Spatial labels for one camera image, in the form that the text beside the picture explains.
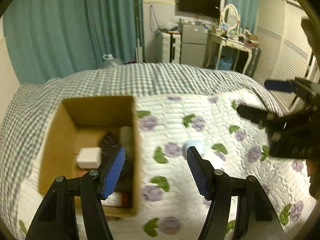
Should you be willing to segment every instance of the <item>green leaf pattern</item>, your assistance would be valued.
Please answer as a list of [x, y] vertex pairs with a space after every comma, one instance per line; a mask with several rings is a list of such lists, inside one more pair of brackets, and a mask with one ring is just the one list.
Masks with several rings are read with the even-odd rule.
[[218, 152], [222, 152], [225, 155], [228, 154], [227, 149], [225, 148], [225, 146], [222, 143], [216, 143], [216, 144], [212, 145], [211, 149], [216, 150]]
[[279, 220], [283, 226], [287, 225], [289, 222], [289, 216], [290, 216], [290, 208], [292, 207], [292, 204], [287, 204], [283, 210], [281, 211], [279, 215]]
[[237, 106], [237, 102], [235, 100], [233, 100], [231, 102], [231, 107], [234, 109], [234, 110], [237, 110], [238, 106]]
[[229, 233], [230, 230], [235, 229], [235, 224], [236, 224], [235, 220], [232, 220], [232, 221], [228, 222], [227, 229], [226, 229], [226, 234]]
[[[237, 110], [237, 103], [235, 100], [233, 100], [231, 102], [231, 107], [234, 110]], [[137, 111], [136, 112], [137, 117], [138, 118], [143, 118], [146, 116], [150, 116], [151, 112], [150, 111]], [[189, 114], [183, 117], [182, 119], [182, 124], [188, 128], [189, 125], [192, 123], [193, 118], [195, 118], [196, 115], [195, 114]], [[237, 125], [230, 125], [228, 130], [229, 133], [232, 134], [236, 131], [238, 131], [239, 129], [241, 129], [239, 126]], [[212, 145], [211, 149], [221, 152], [225, 155], [228, 154], [228, 151], [226, 149], [226, 147], [222, 144], [222, 143], [216, 143], [214, 145]], [[268, 145], [264, 145], [262, 147], [262, 154], [261, 154], [261, 159], [260, 161], [264, 161], [266, 158], [268, 158], [269, 156], [269, 147]], [[161, 163], [161, 164], [165, 164], [168, 163], [167, 158], [165, 157], [165, 154], [162, 151], [162, 148], [160, 146], [158, 146], [154, 152], [154, 156], [153, 159], [157, 162], [157, 163]], [[163, 176], [157, 176], [154, 177], [150, 180], [151, 183], [157, 184], [157, 187], [162, 188], [165, 192], [169, 192], [170, 190], [170, 186], [169, 183], [166, 179], [166, 177]], [[292, 204], [287, 204], [283, 210], [281, 211], [280, 215], [279, 215], [279, 220], [282, 223], [282, 225], [287, 225], [289, 222], [289, 215], [290, 215], [290, 209], [291, 209]], [[156, 237], [158, 235], [156, 228], [158, 228], [157, 222], [158, 222], [159, 218], [153, 218], [152, 220], [149, 220], [145, 225], [143, 225], [143, 231], [151, 236], [151, 237]], [[226, 234], [229, 233], [232, 229], [235, 228], [235, 220], [229, 221], [228, 225], [227, 225], [227, 229], [226, 229]], [[19, 220], [19, 226], [21, 228], [21, 230], [26, 234], [27, 233], [27, 229], [23, 223], [23, 221]]]
[[138, 118], [143, 118], [146, 116], [150, 116], [151, 112], [150, 111], [137, 111], [136, 114], [137, 114]]
[[239, 129], [240, 129], [240, 127], [237, 126], [237, 125], [230, 125], [230, 126], [229, 126], [229, 133], [236, 132], [236, 131], [238, 131]]
[[22, 220], [19, 220], [19, 226], [20, 226], [21, 231], [24, 232], [25, 234], [27, 234], [26, 226]]
[[157, 184], [158, 187], [162, 188], [165, 192], [169, 192], [170, 187], [166, 177], [157, 176], [151, 179], [151, 183]]
[[186, 115], [185, 117], [183, 117], [182, 124], [184, 125], [184, 127], [188, 128], [189, 124], [192, 123], [192, 119], [195, 117], [196, 117], [195, 114], [189, 114], [189, 115]]
[[263, 162], [268, 157], [269, 157], [269, 146], [264, 145], [264, 146], [262, 146], [262, 153], [261, 153], [260, 161]]
[[165, 164], [168, 162], [167, 158], [164, 157], [164, 153], [162, 152], [162, 149], [160, 146], [155, 150], [155, 154], [153, 155], [153, 158], [157, 163]]
[[156, 228], [158, 228], [157, 222], [159, 218], [154, 218], [152, 220], [149, 220], [146, 224], [143, 226], [143, 231], [151, 237], [156, 237], [158, 235]]

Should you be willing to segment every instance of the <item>white wall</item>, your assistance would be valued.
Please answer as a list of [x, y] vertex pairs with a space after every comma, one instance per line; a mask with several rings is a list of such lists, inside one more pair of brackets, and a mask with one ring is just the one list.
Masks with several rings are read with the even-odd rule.
[[[177, 10], [178, 0], [143, 0], [143, 25], [144, 25], [144, 41], [145, 41], [145, 58], [146, 62], [156, 62], [157, 47], [153, 40], [153, 33], [150, 30], [150, 5], [154, 7], [158, 23], [161, 28], [165, 28], [168, 22], [178, 22], [179, 18], [195, 18], [194, 14], [179, 12]], [[210, 22], [210, 17], [199, 17], [200, 20]]]
[[7, 110], [7, 106], [14, 93], [20, 86], [12, 68], [7, 44], [3, 33], [3, 18], [0, 18], [0, 125]]

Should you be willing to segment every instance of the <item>white wardrobe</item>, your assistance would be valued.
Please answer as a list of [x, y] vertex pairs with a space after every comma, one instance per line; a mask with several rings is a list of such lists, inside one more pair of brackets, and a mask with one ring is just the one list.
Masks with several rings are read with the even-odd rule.
[[[259, 0], [256, 35], [262, 54], [253, 79], [263, 85], [266, 79], [319, 78], [312, 50], [301, 28], [307, 15], [294, 0]], [[284, 113], [296, 109], [301, 101], [295, 94], [271, 91]]]

